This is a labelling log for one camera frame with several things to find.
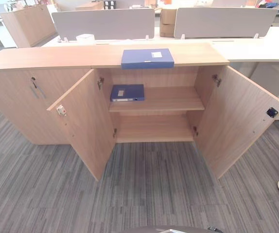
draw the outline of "white desk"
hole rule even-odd
[[[87,43],[70,41],[69,43],[58,43],[58,37],[49,41],[44,47],[57,46],[82,46]],[[279,27],[271,27],[264,38],[216,38],[216,39],[174,39],[170,37],[160,37],[159,28],[155,28],[155,37],[145,40],[97,40],[96,44],[154,44],[154,43],[201,43],[209,42],[226,59],[231,62],[279,62]]]
[[[5,48],[12,48],[17,46],[8,29],[4,25],[2,18],[0,18],[0,42]]]

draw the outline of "wooden cabinet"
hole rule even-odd
[[[32,143],[68,144],[46,109],[88,70],[0,71],[0,110]]]
[[[32,47],[56,33],[46,5],[1,14],[17,47]]]
[[[123,50],[156,48],[174,68],[121,69]],[[3,50],[0,110],[33,143],[70,143],[97,180],[116,142],[170,141],[194,141],[219,178],[279,112],[279,98],[228,64],[196,43]],[[145,101],[110,102],[114,84],[132,83]]]
[[[219,178],[274,121],[266,112],[279,112],[278,98],[228,66],[100,72],[48,108],[97,180],[115,142],[167,141],[195,141]],[[122,83],[143,83],[146,100],[109,102],[112,85]],[[66,116],[56,111],[61,104]]]

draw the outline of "white label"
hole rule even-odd
[[[151,53],[151,56],[152,56],[153,58],[162,57],[162,54],[161,54],[161,52],[152,52],[152,53]]]
[[[124,95],[124,90],[120,90],[120,91],[118,91],[118,96],[120,97],[120,96],[123,96]]]
[[[129,99],[114,99],[115,102],[123,102],[123,101],[128,101]]]

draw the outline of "door hinge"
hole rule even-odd
[[[114,128],[114,133],[113,133],[113,137],[115,138],[116,137],[116,135],[117,135],[117,128]]]
[[[273,107],[269,108],[267,111],[268,116],[270,116],[271,118],[275,118],[275,116],[278,114],[279,112],[274,109]]]
[[[194,135],[195,136],[198,136],[199,135],[199,132],[198,132],[198,129],[197,129],[197,127],[193,127],[193,131],[194,131]]]
[[[222,82],[222,79],[219,79],[218,76],[217,76],[217,74],[213,74],[213,75],[212,75],[212,78],[213,78],[214,82],[216,83],[216,86],[219,87],[219,85],[220,85],[221,82]]]
[[[99,86],[99,90],[101,89],[103,84],[104,84],[104,78],[100,77],[100,79],[97,81],[97,85]]]

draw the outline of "lock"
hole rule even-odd
[[[60,106],[58,106],[56,110],[59,113],[59,115],[67,116],[66,109],[64,108],[64,106],[62,104]]]

